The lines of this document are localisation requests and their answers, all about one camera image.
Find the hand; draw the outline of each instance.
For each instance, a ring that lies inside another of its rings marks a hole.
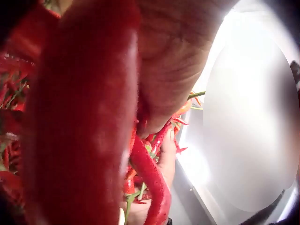
[[[72,0],[57,0],[61,12]],[[148,123],[138,130],[147,137],[161,130],[185,102],[206,63],[224,16],[237,0],[137,0],[140,93]]]
[[[161,147],[160,159],[158,162],[158,167],[163,174],[166,183],[171,187],[174,174],[175,174],[175,159],[176,159],[176,146],[174,144],[174,132],[169,129]],[[127,219],[127,225],[143,225],[147,213],[151,204],[151,200],[143,201],[146,204],[136,204],[132,203],[129,211],[129,216]],[[126,212],[126,203],[122,203],[122,208]]]

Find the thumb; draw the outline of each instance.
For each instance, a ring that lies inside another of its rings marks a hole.
[[[174,131],[169,129],[163,139],[160,149],[158,167],[165,177],[166,183],[171,187],[175,174],[176,145],[174,143]]]

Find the stainless steel surface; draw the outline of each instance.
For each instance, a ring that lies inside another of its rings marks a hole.
[[[289,63],[292,60],[299,61],[299,47],[295,45],[280,20],[266,5],[256,0],[242,0],[234,10],[260,21],[270,32]],[[213,43],[206,66],[194,87],[196,92],[205,91],[216,57],[229,37],[228,28],[232,26],[221,26],[218,32],[216,36],[218,41]],[[200,99],[202,102],[205,101],[204,96]],[[172,188],[175,198],[173,197],[169,216],[181,219],[173,220],[174,225],[267,225],[287,216],[286,212],[292,207],[295,197],[299,198],[299,178],[265,210],[246,212],[234,207],[211,178],[207,161],[202,154],[203,111],[191,109],[184,119],[190,125],[183,126],[177,140],[180,147],[188,147],[188,149],[178,156],[176,161],[176,174]]]

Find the red chili pepper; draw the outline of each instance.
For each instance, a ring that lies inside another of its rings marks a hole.
[[[171,204],[170,190],[138,136],[135,138],[130,160],[152,195],[151,206],[144,225],[163,225],[168,219]]]
[[[7,87],[7,84],[5,83],[5,84],[3,85],[3,88],[2,88],[2,90],[1,90],[1,92],[0,92],[0,104],[3,103],[7,91],[8,91],[8,87]]]
[[[124,182],[123,192],[124,192],[124,194],[133,194],[134,193],[134,181],[133,181],[133,178],[130,179],[130,180],[126,180]]]
[[[155,134],[149,134],[149,136],[146,138],[147,141],[149,141],[150,143],[153,141]]]
[[[8,201],[20,206],[24,205],[20,177],[9,171],[0,171],[0,187],[6,193]]]
[[[2,162],[4,167],[8,170],[9,169],[9,153],[8,153],[8,147],[4,149],[4,151],[1,154],[2,156]]]
[[[134,170],[134,168],[131,168],[125,175],[125,180],[130,180],[132,179],[135,175],[137,174],[137,172]]]
[[[36,62],[58,21],[57,14],[51,13],[41,4],[36,4],[12,30],[11,42],[7,44]]]
[[[181,124],[177,124],[177,126],[174,127],[174,136],[176,136],[178,134],[178,132],[180,131],[180,127],[181,127]]]
[[[180,148],[179,144],[178,144],[178,142],[177,142],[177,140],[175,138],[174,138],[174,143],[175,143],[175,146],[177,148],[176,153],[181,153],[182,151],[184,151],[184,150],[187,149],[187,148]]]
[[[134,203],[140,204],[140,205],[144,205],[147,204],[147,202],[141,202],[140,200],[137,200],[136,198],[133,200]]]
[[[192,106],[192,100],[189,99],[186,103],[172,116],[172,118],[178,118],[180,115],[186,113]]]
[[[146,193],[143,194],[141,201],[148,200],[148,199],[151,199],[151,198],[152,198],[152,195],[148,191],[148,192],[146,192]]]
[[[142,183],[143,183],[143,179],[139,176],[134,176],[133,181],[134,181],[135,185],[142,185]]]
[[[189,123],[187,123],[186,121],[184,121],[184,120],[181,119],[180,117],[174,118],[173,120],[176,121],[176,122],[178,122],[178,123],[181,123],[181,124],[183,124],[183,125],[189,125]]]
[[[19,135],[23,113],[21,111],[0,109],[0,135]]]
[[[139,20],[134,0],[74,0],[43,50],[21,151],[32,224],[118,224]]]
[[[166,135],[166,132],[168,131],[168,129],[170,129],[172,127],[172,125],[170,124],[170,121],[171,119],[169,119],[166,124],[163,126],[163,128],[156,134],[153,142],[151,143],[152,144],[152,150],[151,150],[151,153],[155,156],[161,145],[163,144],[163,138],[165,137]]]

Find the pile of chili peppers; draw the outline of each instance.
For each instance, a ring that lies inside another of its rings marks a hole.
[[[35,76],[34,62],[39,60],[41,50],[57,26],[58,19],[56,13],[45,9],[41,4],[36,5],[13,30],[0,53],[0,191],[5,193],[12,214],[19,224],[27,223],[24,216],[26,202],[23,199],[23,186],[19,174],[22,169],[22,146],[20,147],[19,137],[22,131],[23,110],[30,91],[30,82]],[[38,37],[30,34],[34,29],[40,31]],[[132,202],[145,204],[143,200],[152,199],[145,224],[163,224],[167,219],[171,197],[170,190],[156,166],[160,157],[160,147],[170,128],[176,136],[182,125],[188,125],[180,116],[190,109],[191,98],[195,98],[200,104],[197,97],[203,94],[191,92],[187,102],[169,119],[162,130],[145,139],[136,135],[136,124],[141,121],[135,121],[123,187],[123,200],[127,202],[125,218]],[[176,139],[174,142],[177,147],[176,153],[186,149],[180,148]]]

